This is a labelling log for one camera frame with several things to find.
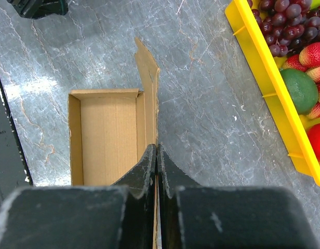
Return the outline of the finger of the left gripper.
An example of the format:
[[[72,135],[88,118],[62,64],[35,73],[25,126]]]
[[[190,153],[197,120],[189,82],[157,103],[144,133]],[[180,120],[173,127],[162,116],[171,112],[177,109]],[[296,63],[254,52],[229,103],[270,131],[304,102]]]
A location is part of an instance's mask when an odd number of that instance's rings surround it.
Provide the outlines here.
[[[66,0],[7,0],[20,17],[41,19],[48,15],[64,16],[68,11]]]

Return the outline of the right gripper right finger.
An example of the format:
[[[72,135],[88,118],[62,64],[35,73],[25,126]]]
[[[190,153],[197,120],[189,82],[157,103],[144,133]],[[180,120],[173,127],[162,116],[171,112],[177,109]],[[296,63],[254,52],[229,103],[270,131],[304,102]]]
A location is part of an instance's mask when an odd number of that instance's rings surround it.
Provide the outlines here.
[[[318,248],[299,200],[282,187],[204,187],[157,149],[163,248]]]

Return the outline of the brown cardboard box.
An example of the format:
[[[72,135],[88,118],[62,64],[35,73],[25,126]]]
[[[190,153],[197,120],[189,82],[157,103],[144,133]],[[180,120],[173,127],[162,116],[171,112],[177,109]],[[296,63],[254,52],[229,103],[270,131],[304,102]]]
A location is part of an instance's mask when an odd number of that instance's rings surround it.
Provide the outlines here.
[[[69,94],[70,169],[74,186],[110,186],[157,142],[160,69],[135,39],[142,89],[73,90]],[[155,202],[156,212],[156,174]],[[154,213],[154,228],[157,219]]]

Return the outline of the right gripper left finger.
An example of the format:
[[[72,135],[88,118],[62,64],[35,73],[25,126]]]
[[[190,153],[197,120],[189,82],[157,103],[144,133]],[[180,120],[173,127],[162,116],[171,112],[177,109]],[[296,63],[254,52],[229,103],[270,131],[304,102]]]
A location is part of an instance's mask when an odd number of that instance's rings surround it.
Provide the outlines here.
[[[0,248],[153,248],[156,146],[110,186],[27,187],[0,207]]]

